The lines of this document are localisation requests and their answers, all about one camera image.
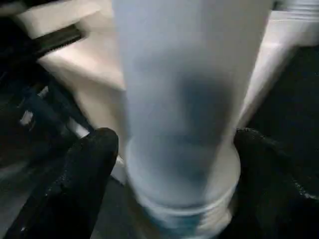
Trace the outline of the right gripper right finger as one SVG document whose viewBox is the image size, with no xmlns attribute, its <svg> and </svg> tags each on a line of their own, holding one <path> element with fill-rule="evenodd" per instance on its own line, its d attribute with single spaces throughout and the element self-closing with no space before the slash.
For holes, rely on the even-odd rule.
<svg viewBox="0 0 319 239">
<path fill-rule="evenodd" d="M 319 178 L 278 141 L 238 129 L 241 161 L 237 225 L 250 239 L 317 239 Z"/>
</svg>

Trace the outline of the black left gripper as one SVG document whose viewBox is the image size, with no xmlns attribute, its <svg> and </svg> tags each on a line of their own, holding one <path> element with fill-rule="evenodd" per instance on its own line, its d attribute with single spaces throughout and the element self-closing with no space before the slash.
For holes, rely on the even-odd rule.
<svg viewBox="0 0 319 239">
<path fill-rule="evenodd" d="M 82 38 L 83 31 L 75 24 L 32 39 L 22 23 L 0 23 L 0 108 L 22 88 L 48 85 L 49 103 L 37 94 L 19 94 L 19 123 L 46 150 L 68 147 L 75 137 L 92 131 L 71 92 L 38 63 Z"/>
</svg>

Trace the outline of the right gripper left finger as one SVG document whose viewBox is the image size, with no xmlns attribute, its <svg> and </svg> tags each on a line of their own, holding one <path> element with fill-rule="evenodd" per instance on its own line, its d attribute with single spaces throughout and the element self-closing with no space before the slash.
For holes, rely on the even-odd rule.
<svg viewBox="0 0 319 239">
<path fill-rule="evenodd" d="M 117 134 L 106 127 L 77 140 L 31 192 L 4 237 L 90 238 L 118 150 Z"/>
</svg>

